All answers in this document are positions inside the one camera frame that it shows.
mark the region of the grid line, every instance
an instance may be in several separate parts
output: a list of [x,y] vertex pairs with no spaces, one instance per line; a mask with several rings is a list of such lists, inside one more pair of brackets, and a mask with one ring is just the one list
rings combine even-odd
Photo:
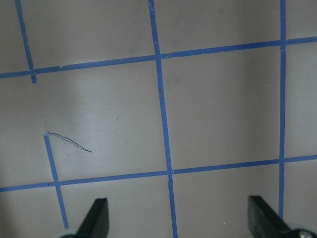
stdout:
[[286,5],[280,0],[280,129],[279,129],[279,192],[278,214],[283,218],[284,207],[284,160],[285,160],[285,95],[286,95]]
[[[290,157],[285,158],[284,163],[296,163],[317,160],[317,155],[308,155],[300,157]],[[265,166],[265,165],[274,165],[279,164],[279,159],[273,160],[263,160],[263,161],[251,161],[251,162],[242,162],[235,164],[224,164],[224,165],[212,165],[212,166],[203,166],[195,168],[185,168],[185,169],[175,169],[173,174],[187,174],[187,173],[196,173],[196,172],[207,172],[215,170],[228,170],[228,169],[237,169],[237,168],[247,168],[253,166]],[[157,176],[166,176],[167,171],[156,171],[156,172],[145,172],[145,173],[136,173],[136,174],[126,174],[126,175],[115,175],[115,176],[105,176],[97,178],[81,178],[73,180],[59,181],[60,186],[80,184],[80,183],[91,183],[91,182],[104,182],[104,181],[113,181],[113,180],[123,180],[123,179],[137,179],[145,177],[157,177]],[[26,190],[40,187],[52,187],[55,186],[55,182],[41,182],[41,183],[32,183],[25,185],[16,185],[8,187],[0,187],[0,192],[9,192],[17,190]]]
[[[40,187],[56,187],[56,193],[58,197],[59,207],[61,210],[62,219],[64,222],[65,228],[68,228],[68,221],[66,210],[62,198],[62,193],[60,190],[61,186],[79,184],[79,183],[89,183],[89,182],[101,182],[101,181],[111,181],[111,180],[120,180],[120,179],[133,179],[133,178],[145,178],[145,177],[155,177],[155,176],[168,176],[168,190],[169,190],[169,199],[170,199],[170,209],[171,209],[171,219],[173,227],[173,236],[174,238],[178,237],[177,234],[177,224],[176,224],[176,211],[175,211],[175,201],[174,201],[174,190],[173,190],[173,174],[186,174],[186,173],[196,173],[204,171],[215,171],[215,170],[226,170],[226,169],[235,169],[235,168],[245,168],[252,166],[265,166],[272,164],[279,164],[279,206],[278,212],[281,217],[283,217],[283,202],[284,202],[284,167],[285,163],[293,163],[299,161],[309,161],[317,160],[317,155],[311,156],[301,156],[301,157],[292,157],[285,158],[285,93],[286,93],[286,46],[294,44],[305,44],[317,42],[317,36],[314,37],[304,37],[296,39],[286,39],[286,1],[280,0],[280,40],[275,41],[266,41],[266,42],[257,42],[257,43],[248,43],[240,45],[231,45],[231,46],[221,46],[221,47],[212,47],[205,49],[195,49],[195,50],[186,50],[179,52],[172,52],[167,54],[161,54],[159,48],[159,38],[158,30],[156,26],[156,16],[155,16],[155,6],[154,0],[149,0],[149,11],[151,19],[151,29],[153,35],[153,43],[155,54],[150,56],[140,56],[140,57],[131,57],[123,59],[111,59],[111,60],[102,60],[96,62],[84,62],[77,64],[69,64],[65,66],[52,66],[34,69],[31,51],[28,44],[27,31],[25,22],[22,14],[22,6],[20,0],[15,0],[16,11],[19,19],[21,34],[23,38],[25,54],[27,62],[29,65],[29,71],[16,71],[16,72],[6,72],[0,73],[1,78],[12,78],[20,76],[31,76],[32,83],[37,82],[36,75],[42,73],[52,73],[60,72],[66,70],[76,70],[92,67],[101,67],[101,66],[110,66],[118,64],[127,64],[127,63],[136,63],[144,61],[154,61],[157,65],[157,77],[158,77],[158,92],[159,92],[159,103],[162,117],[162,127],[164,135],[164,147],[165,147],[165,156],[166,156],[166,171],[156,171],[156,172],[146,172],[146,173],[136,173],[136,174],[127,174],[127,175],[116,175],[116,176],[107,176],[99,178],[83,178],[83,179],[74,179],[59,181],[57,176],[57,171],[53,159],[53,153],[49,141],[49,135],[44,135],[44,140],[46,144],[46,149],[48,152],[50,167],[52,171],[52,176],[54,182],[43,182],[35,184],[26,184],[18,186],[9,186],[0,188],[0,192],[23,190],[23,189],[32,189]],[[169,136],[168,136],[168,125],[167,125],[167,113],[166,105],[164,98],[164,89],[163,89],[163,75],[162,75],[162,66],[161,60],[166,60],[174,57],[189,57],[197,56],[202,54],[214,54],[220,52],[230,52],[230,51],[239,51],[247,49],[256,49],[264,47],[277,47],[280,46],[280,138],[279,138],[279,159],[265,160],[265,161],[253,161],[253,162],[243,162],[235,164],[225,164],[225,165],[213,165],[205,167],[196,167],[196,168],[184,168],[184,169],[172,169],[170,147],[169,147]]]
[[174,186],[173,186],[173,169],[172,169],[172,161],[171,161],[170,147],[169,147],[167,113],[166,113],[166,105],[165,105],[165,97],[164,97],[163,71],[162,71],[161,53],[159,49],[159,36],[158,36],[158,29],[157,29],[156,16],[155,16],[154,0],[149,0],[149,11],[150,11],[150,19],[151,19],[153,45],[154,45],[154,51],[155,51],[155,61],[156,61],[156,67],[157,67],[159,105],[160,105],[163,136],[164,136],[165,158],[166,158],[166,168],[167,168],[167,176],[168,176],[168,194],[169,194],[173,237],[178,238]]
[[31,57],[31,50],[29,47],[29,40],[26,34],[26,27],[25,27],[23,13],[22,13],[22,5],[20,0],[15,0],[15,8],[19,18],[19,24],[20,24],[21,33],[22,33],[25,55],[29,65],[29,70],[30,70],[29,75],[31,76],[32,83],[37,83],[36,74],[34,72],[34,65],[33,65],[32,57]]
[[55,188],[56,188],[59,208],[60,208],[61,216],[62,216],[62,219],[63,219],[64,227],[65,227],[65,229],[68,229],[69,225],[68,225],[65,205],[64,205],[63,196],[62,196],[61,190],[60,190],[60,184],[59,184],[59,181],[58,181],[58,175],[57,175],[57,171],[56,171],[56,167],[55,167],[53,152],[52,152],[51,143],[50,143],[50,139],[49,139],[49,134],[48,133],[44,134],[44,142],[45,142],[46,151],[47,151],[48,157],[49,157],[50,167],[51,167],[51,171],[52,171],[54,185],[55,185]]
[[[286,40],[286,45],[297,45],[297,44],[314,43],[314,42],[317,42],[317,36],[289,39],[289,40]],[[174,57],[216,54],[220,52],[251,50],[251,49],[274,47],[274,46],[280,46],[280,45],[281,45],[280,40],[264,41],[264,42],[247,43],[247,44],[241,44],[241,45],[230,45],[230,46],[220,46],[220,47],[211,47],[211,48],[204,48],[204,49],[171,52],[171,53],[161,54],[160,57],[162,60],[167,60]],[[104,67],[104,66],[111,66],[111,65],[138,63],[138,62],[146,62],[146,61],[154,61],[154,60],[155,60],[155,55],[130,57],[130,58],[122,58],[122,59],[109,59],[109,60],[94,61],[94,62],[68,64],[65,66],[49,66],[49,67],[43,67],[43,68],[35,68],[34,73],[35,74],[54,73],[54,72],[61,72],[66,70]],[[0,73],[0,79],[22,77],[22,76],[29,76],[29,75],[31,75],[30,71],[5,72],[5,73]]]

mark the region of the gray surface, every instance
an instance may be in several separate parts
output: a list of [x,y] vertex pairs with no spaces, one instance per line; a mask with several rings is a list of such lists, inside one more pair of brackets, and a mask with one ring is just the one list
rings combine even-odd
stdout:
[[46,131],[29,77],[0,80],[0,186],[52,181]]
[[146,0],[22,0],[35,67],[152,55]]
[[14,1],[0,0],[0,73],[28,70]]
[[174,176],[180,238],[251,238],[249,195],[261,195],[277,211],[278,165]]
[[317,35],[317,1],[287,0],[287,38],[300,38]]
[[155,62],[38,75],[60,180],[166,170]]
[[271,41],[280,38],[276,0],[158,0],[163,53]]
[[[152,55],[147,0],[21,0],[35,67]],[[279,1],[155,0],[163,53],[278,40]],[[286,1],[288,38],[317,35],[315,1]],[[0,72],[27,70],[14,1],[0,0]],[[315,44],[287,47],[285,155],[317,154]],[[173,169],[279,158],[280,49],[162,61]],[[0,79],[0,187],[166,170],[155,62]],[[315,228],[316,161],[285,165],[285,218]],[[247,196],[277,210],[278,164],[175,175],[179,238],[241,237]],[[78,228],[109,198],[109,238],[172,237],[167,176],[65,185]],[[54,187],[0,193],[0,237],[63,230]]]
[[0,193],[0,237],[52,238],[63,230],[55,187]]
[[82,218],[96,198],[107,197],[109,205],[107,238],[173,236],[167,177],[63,186],[62,193],[71,228],[79,227]]
[[284,219],[294,227],[317,232],[317,161],[285,165]]
[[162,63],[174,169],[279,157],[279,48]]
[[285,156],[317,154],[317,43],[287,47]]

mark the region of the white floor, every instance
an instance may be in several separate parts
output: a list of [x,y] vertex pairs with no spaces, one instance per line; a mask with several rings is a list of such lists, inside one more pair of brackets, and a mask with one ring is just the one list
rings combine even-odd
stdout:
[[[77,229],[98,197],[109,238],[250,238],[254,194],[316,230],[316,1],[154,2],[157,24],[148,0],[0,0],[0,237]],[[50,135],[58,180],[47,131],[92,151]]]

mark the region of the blue tape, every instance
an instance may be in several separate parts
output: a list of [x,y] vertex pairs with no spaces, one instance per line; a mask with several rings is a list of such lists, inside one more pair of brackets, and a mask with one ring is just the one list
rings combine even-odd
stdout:
[[57,193],[59,208],[60,208],[60,212],[61,212],[61,217],[62,217],[63,223],[64,223],[64,228],[68,229],[69,225],[68,225],[65,205],[64,205],[64,201],[63,201],[63,196],[61,195],[61,190],[60,190],[60,186],[59,185],[56,186],[56,193]]
[[284,162],[291,163],[291,162],[300,162],[300,161],[309,161],[309,160],[317,160],[317,155],[308,155],[308,156],[286,158],[284,160]]
[[150,19],[151,19],[154,52],[155,52],[155,61],[157,66],[159,104],[160,104],[160,111],[161,111],[161,117],[162,117],[166,167],[167,167],[167,175],[168,175],[168,193],[169,193],[169,203],[170,203],[170,211],[171,211],[171,219],[172,219],[172,227],[173,227],[173,237],[178,238],[176,210],[175,210],[175,201],[174,201],[174,189],[173,189],[172,161],[170,156],[167,114],[166,114],[166,105],[165,105],[165,97],[164,97],[162,62],[161,62],[161,54],[159,49],[159,36],[158,36],[158,29],[157,29],[156,16],[155,16],[154,0],[149,0],[149,11],[150,11]]
[[17,190],[24,190],[24,189],[39,188],[39,187],[51,187],[51,186],[55,186],[55,183],[54,182],[33,183],[33,184],[26,184],[26,185],[1,187],[0,192],[9,192],[9,191],[17,191]]
[[281,62],[280,62],[280,138],[279,138],[279,195],[278,213],[284,210],[284,160],[285,160],[285,95],[286,95],[286,2],[280,0]]
[[227,165],[213,165],[213,166],[204,166],[188,169],[177,169],[173,170],[173,173],[176,174],[186,174],[186,173],[195,173],[195,172],[204,172],[204,171],[214,171],[214,170],[227,170],[227,169],[236,169],[244,167],[253,167],[261,165],[273,165],[278,164],[279,160],[262,160],[262,161],[252,161],[252,162],[243,162],[236,164],[227,164]]
[[56,171],[56,167],[55,167],[55,162],[54,162],[54,157],[53,157],[53,153],[52,153],[52,148],[51,148],[51,143],[50,143],[48,132],[44,134],[44,141],[45,141],[46,151],[47,151],[48,157],[49,157],[52,176],[53,176],[53,179],[55,182],[56,193],[57,193],[57,198],[58,198],[61,216],[63,219],[65,229],[68,229],[69,226],[68,226],[68,221],[67,221],[66,210],[65,210],[65,206],[64,206],[63,196],[62,196],[61,191],[60,191],[60,182],[58,181],[57,171]]
[[19,18],[26,59],[27,59],[28,64],[29,64],[29,69],[30,69],[29,74],[31,76],[32,83],[37,83],[36,75],[34,72],[34,65],[33,65],[32,57],[31,57],[31,50],[29,47],[29,40],[28,40],[28,36],[26,34],[26,27],[25,27],[25,23],[24,23],[24,19],[23,19],[22,6],[21,6],[20,0],[15,0],[15,8],[16,8],[16,12],[17,12],[18,18]]
[[164,176],[167,175],[167,171],[157,171],[157,172],[147,172],[147,173],[138,173],[138,174],[128,174],[128,175],[114,175],[98,178],[83,178],[83,179],[74,179],[61,181],[59,184],[71,185],[71,184],[80,184],[80,183],[90,183],[90,182],[104,182],[104,181],[113,181],[113,180],[122,180],[122,179],[136,179],[136,178],[145,178],[145,177],[155,177],[155,176]]
[[221,46],[221,47],[205,48],[205,49],[198,49],[198,50],[172,52],[169,54],[162,54],[161,57],[162,59],[169,59],[173,57],[198,56],[203,54],[213,54],[213,53],[229,52],[229,51],[241,51],[241,50],[249,50],[249,49],[256,49],[256,48],[273,47],[273,46],[279,46],[279,45],[280,45],[280,41],[266,41],[266,42],[249,43],[249,44],[241,44],[241,45]]
[[289,39],[286,41],[286,44],[294,45],[294,44],[304,44],[304,43],[312,43],[312,42],[317,42],[317,36]]
[[29,71],[17,71],[17,72],[8,72],[8,73],[0,73],[0,78],[13,78],[13,77],[22,77],[29,76]]
[[[292,162],[310,161],[310,160],[317,160],[317,155],[285,158],[284,162],[285,163],[292,163]],[[244,162],[244,163],[227,164],[227,165],[205,166],[205,167],[188,168],[188,169],[177,169],[177,170],[173,170],[172,173],[173,174],[186,174],[186,173],[194,173],[194,172],[226,170],[226,169],[235,169],[235,168],[244,168],[244,167],[252,167],[252,166],[262,166],[262,165],[272,165],[272,164],[279,164],[279,159],[254,161],[254,162]],[[56,184],[63,186],[63,185],[72,185],[72,184],[80,184],[80,183],[102,182],[102,181],[112,181],[112,180],[121,180],[121,179],[136,179],[136,178],[166,176],[166,175],[168,175],[167,171],[157,171],[157,172],[147,172],[147,173],[128,174],[128,175],[115,175],[115,176],[99,177],[99,178],[83,178],[83,179],[59,181],[57,183],[56,182],[43,182],[43,183],[34,183],[34,184],[2,187],[2,188],[0,188],[0,192],[32,189],[32,188],[39,188],[39,187],[51,187],[51,186],[56,186]]]
[[[286,44],[292,45],[292,44],[302,44],[302,43],[311,43],[311,42],[317,42],[317,37],[290,39],[290,40],[287,40]],[[203,54],[240,51],[240,50],[248,50],[248,49],[256,49],[256,48],[264,48],[264,47],[274,47],[274,46],[280,46],[280,40],[241,44],[241,45],[232,45],[232,46],[221,46],[221,47],[213,47],[213,48],[205,48],[205,49],[197,49],[197,50],[189,50],[189,51],[179,51],[179,52],[172,52],[168,54],[161,54],[160,57],[162,60],[165,60],[165,59],[169,59],[173,57],[197,56],[197,55],[203,55]],[[52,72],[60,72],[60,71],[66,71],[66,70],[102,67],[102,66],[110,66],[110,65],[117,65],[117,64],[153,61],[153,60],[156,60],[156,57],[154,55],[124,58],[124,59],[110,59],[110,60],[103,60],[103,61],[96,61],[96,62],[70,64],[63,67],[52,66],[52,67],[37,68],[37,69],[34,69],[34,73],[35,74],[52,73]],[[27,76],[27,75],[30,75],[30,71],[7,72],[7,73],[0,73],[0,78],[12,78],[12,77]]]
[[50,139],[49,139],[49,136],[47,133],[44,134],[44,142],[45,142],[45,146],[46,146],[46,151],[48,153],[50,167],[51,167],[54,182],[58,182],[58,176],[57,176],[57,171],[56,171],[55,162],[54,162],[54,158],[53,158],[51,143],[50,143]]
[[176,221],[176,209],[175,209],[175,199],[174,199],[174,187],[173,187],[173,179],[172,177],[168,177],[168,193],[169,193],[169,203],[171,207],[171,216],[172,218],[172,229],[174,237],[178,237],[177,232],[177,221]]
[[124,58],[124,59],[110,59],[110,60],[103,60],[103,61],[96,61],[96,62],[69,64],[62,67],[54,66],[54,67],[38,68],[38,69],[35,69],[35,72],[36,73],[51,73],[51,72],[83,69],[83,68],[94,68],[94,67],[126,64],[126,63],[138,63],[138,62],[145,62],[145,61],[152,61],[152,60],[155,60],[155,56],[140,56],[140,57],[131,57],[131,58]]

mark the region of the black wire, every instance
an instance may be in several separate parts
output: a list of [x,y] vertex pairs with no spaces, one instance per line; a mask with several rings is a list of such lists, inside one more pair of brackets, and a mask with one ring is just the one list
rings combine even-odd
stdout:
[[68,137],[62,136],[62,135],[54,133],[54,132],[48,132],[48,134],[55,135],[55,136],[57,136],[57,137],[59,137],[59,138],[61,138],[63,140],[68,141],[69,143],[71,143],[72,145],[76,146],[79,149],[82,149],[82,150],[85,150],[85,151],[88,151],[88,152],[92,153],[92,151],[85,149],[84,147],[82,147],[81,145],[77,144],[75,141],[73,141],[72,139],[70,139]]

